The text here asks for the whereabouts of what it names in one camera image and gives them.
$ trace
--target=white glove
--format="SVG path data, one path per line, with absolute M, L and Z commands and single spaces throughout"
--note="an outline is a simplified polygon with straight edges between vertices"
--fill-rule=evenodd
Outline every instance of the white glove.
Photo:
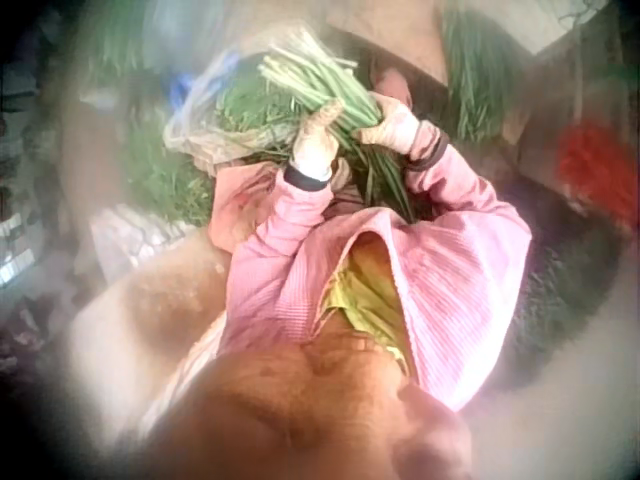
M 376 127 L 356 131 L 355 138 L 364 144 L 382 145 L 407 155 L 418 133 L 420 122 L 399 100 L 375 92 L 371 92 L 371 96 L 380 106 L 384 119 Z
M 331 178 L 331 163 L 338 153 L 338 140 L 329 133 L 328 127 L 343 110 L 342 101 L 333 99 L 302 124 L 293 143 L 291 165 L 303 175 L 320 181 Z

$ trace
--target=plastic bag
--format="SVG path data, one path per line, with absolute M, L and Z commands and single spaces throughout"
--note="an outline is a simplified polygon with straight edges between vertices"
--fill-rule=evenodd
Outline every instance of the plastic bag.
M 182 108 L 165 127 L 167 148 L 192 155 L 196 167 L 215 176 L 221 166 L 233 165 L 233 160 L 276 143 L 292 141 L 297 127 L 291 123 L 232 133 L 207 125 L 204 118 L 215 101 L 215 94 L 238 60 L 266 52 L 274 40 L 299 27 L 299 22 L 272 25 L 261 34 L 243 39 L 217 55 L 193 82 Z

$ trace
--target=green onion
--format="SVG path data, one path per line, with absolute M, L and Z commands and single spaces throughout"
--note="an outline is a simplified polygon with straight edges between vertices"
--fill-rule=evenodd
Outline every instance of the green onion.
M 363 175 L 364 181 L 356 183 L 364 185 L 361 193 L 366 204 L 387 204 L 405 220 L 414 222 L 397 155 L 382 147 L 364 147 L 353 139 L 356 130 L 373 127 L 382 120 L 375 101 L 346 69 L 354 66 L 353 62 L 333 58 L 309 32 L 299 29 L 273 45 L 271 55 L 258 68 L 269 83 L 293 95 L 308 113 L 340 98 L 345 109 L 331 132 L 350 152 L 347 160 L 354 175 Z

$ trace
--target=person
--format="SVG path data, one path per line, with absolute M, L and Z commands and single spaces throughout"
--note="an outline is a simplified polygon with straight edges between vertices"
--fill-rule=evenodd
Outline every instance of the person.
M 216 361 L 151 431 L 142 463 L 155 477 L 470 478 L 457 412 L 498 358 L 531 234 L 411 113 L 402 76 L 383 80 L 384 119 L 356 137 L 403 155 L 407 187 L 441 214 L 327 219 L 343 107 L 311 115 L 233 247 Z

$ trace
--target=blue object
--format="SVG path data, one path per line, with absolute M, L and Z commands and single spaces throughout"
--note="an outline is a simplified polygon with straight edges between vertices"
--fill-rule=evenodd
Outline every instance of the blue object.
M 215 96 L 218 91 L 226 87 L 231 74 L 235 71 L 240 62 L 240 55 L 236 52 L 229 52 L 222 60 L 222 72 L 215 78 L 211 79 L 207 88 L 209 96 Z M 174 112 L 179 111 L 193 87 L 195 82 L 194 75 L 181 73 L 171 79 L 169 86 L 169 103 Z

